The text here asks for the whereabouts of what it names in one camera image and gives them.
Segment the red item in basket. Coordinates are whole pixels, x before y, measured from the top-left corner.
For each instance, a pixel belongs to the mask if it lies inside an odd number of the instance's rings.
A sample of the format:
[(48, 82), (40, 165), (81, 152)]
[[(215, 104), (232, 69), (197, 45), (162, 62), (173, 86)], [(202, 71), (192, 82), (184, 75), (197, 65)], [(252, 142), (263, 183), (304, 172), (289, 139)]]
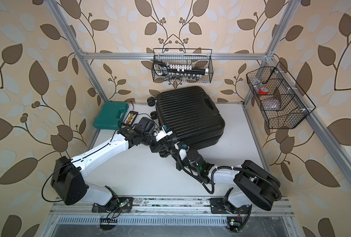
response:
[(259, 95), (268, 95), (269, 94), (269, 89), (267, 87), (261, 87), (258, 90)]

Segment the small black tray orange parts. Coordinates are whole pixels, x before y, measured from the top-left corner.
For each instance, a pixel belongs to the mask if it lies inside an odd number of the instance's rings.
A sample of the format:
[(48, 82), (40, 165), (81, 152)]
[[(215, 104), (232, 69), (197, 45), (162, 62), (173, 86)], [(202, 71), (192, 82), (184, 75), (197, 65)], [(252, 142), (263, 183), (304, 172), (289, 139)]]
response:
[(132, 126), (138, 116), (138, 112), (136, 111), (130, 111), (128, 112), (128, 114), (126, 115), (126, 118), (124, 119), (122, 126)]

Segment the aluminium front rail frame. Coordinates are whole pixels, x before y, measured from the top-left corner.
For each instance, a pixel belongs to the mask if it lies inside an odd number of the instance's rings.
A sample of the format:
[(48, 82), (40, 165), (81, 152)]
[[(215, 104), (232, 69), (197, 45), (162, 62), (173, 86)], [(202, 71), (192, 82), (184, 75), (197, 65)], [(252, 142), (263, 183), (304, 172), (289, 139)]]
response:
[(210, 197), (135, 196), (130, 212), (93, 213), (92, 204), (53, 205), (42, 237), (299, 237), (288, 199), (271, 211), (212, 214)]

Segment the clear plastic bag in basket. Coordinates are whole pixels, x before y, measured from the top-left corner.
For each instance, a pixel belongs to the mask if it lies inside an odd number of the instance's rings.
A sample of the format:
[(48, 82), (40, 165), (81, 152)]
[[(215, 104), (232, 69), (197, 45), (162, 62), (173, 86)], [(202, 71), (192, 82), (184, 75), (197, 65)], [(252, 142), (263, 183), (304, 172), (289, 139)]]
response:
[(268, 98), (262, 101), (262, 107), (265, 111), (280, 111), (282, 102), (277, 98)]

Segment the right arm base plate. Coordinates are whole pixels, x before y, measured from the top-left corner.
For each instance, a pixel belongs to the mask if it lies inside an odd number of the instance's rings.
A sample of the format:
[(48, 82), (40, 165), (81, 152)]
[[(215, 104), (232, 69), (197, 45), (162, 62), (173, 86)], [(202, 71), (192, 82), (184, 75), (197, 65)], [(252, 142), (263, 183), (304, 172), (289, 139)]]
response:
[(235, 207), (227, 199), (211, 198), (211, 213), (212, 214), (248, 214), (249, 206)]

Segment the black hard-shell suitcase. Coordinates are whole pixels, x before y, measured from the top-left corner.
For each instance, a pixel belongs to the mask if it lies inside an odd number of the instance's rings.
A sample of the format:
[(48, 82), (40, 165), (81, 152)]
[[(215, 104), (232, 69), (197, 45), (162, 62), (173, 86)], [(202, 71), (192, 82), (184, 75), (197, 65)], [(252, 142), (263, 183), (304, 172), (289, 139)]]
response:
[(147, 103), (155, 107), (159, 124), (172, 131), (165, 137), (172, 148), (183, 142), (191, 149), (203, 149), (215, 145), (223, 135), (225, 121), (201, 87), (161, 92)]

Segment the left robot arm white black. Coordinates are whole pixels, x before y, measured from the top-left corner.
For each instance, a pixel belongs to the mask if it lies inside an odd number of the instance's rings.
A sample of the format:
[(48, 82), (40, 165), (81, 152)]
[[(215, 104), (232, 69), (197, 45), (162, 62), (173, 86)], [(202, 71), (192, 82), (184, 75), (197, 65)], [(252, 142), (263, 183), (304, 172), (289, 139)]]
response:
[(83, 201), (113, 208), (118, 205), (117, 194), (110, 187), (93, 185), (85, 178), (133, 146), (145, 145), (153, 153), (163, 152), (168, 148), (166, 138), (173, 134), (168, 126), (156, 127), (151, 119), (142, 118), (139, 123), (115, 131), (110, 139), (81, 155), (58, 159), (50, 185), (66, 205)]

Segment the socket set black rail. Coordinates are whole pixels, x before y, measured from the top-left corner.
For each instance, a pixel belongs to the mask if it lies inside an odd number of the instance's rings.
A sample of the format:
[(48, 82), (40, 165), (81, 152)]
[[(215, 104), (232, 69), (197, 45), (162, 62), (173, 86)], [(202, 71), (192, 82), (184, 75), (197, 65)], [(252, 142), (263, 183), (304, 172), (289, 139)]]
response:
[(187, 66), (187, 65), (175, 65), (175, 64), (169, 64), (169, 63), (164, 63), (162, 61), (154, 61), (152, 64), (152, 70), (155, 72), (157, 76), (165, 76), (168, 74), (176, 74), (176, 73), (186, 73), (191, 74), (191, 75), (202, 75), (206, 76), (208, 75), (209, 69), (198, 69), (198, 68), (192, 68), (192, 66)]

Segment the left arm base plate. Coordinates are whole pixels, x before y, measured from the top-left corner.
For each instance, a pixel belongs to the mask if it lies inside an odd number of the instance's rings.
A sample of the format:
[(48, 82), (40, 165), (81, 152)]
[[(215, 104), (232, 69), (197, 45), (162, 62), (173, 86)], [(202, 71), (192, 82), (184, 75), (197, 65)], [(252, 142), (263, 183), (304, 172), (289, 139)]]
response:
[(113, 197), (106, 205), (94, 204), (93, 213), (110, 213), (110, 212), (130, 212), (133, 207), (133, 197)]

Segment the green plastic tool case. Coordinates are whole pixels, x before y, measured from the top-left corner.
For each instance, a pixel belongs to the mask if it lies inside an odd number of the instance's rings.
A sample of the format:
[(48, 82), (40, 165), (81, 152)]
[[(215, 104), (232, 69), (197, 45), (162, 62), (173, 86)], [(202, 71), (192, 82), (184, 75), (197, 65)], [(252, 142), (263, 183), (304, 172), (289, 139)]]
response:
[(93, 122), (96, 129), (118, 130), (120, 129), (129, 105), (127, 102), (108, 101)]

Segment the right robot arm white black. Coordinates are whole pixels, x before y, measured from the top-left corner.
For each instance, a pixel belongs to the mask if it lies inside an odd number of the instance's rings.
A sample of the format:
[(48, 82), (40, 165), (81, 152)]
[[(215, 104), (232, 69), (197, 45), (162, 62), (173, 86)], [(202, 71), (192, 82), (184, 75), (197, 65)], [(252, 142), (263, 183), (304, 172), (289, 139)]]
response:
[(215, 193), (216, 184), (232, 185), (217, 205), (226, 213), (236, 214), (241, 207), (252, 205), (270, 211), (274, 202), (282, 199), (279, 180), (250, 160), (241, 166), (217, 166), (186, 144), (179, 142), (175, 149), (176, 168), (198, 181), (209, 194)]

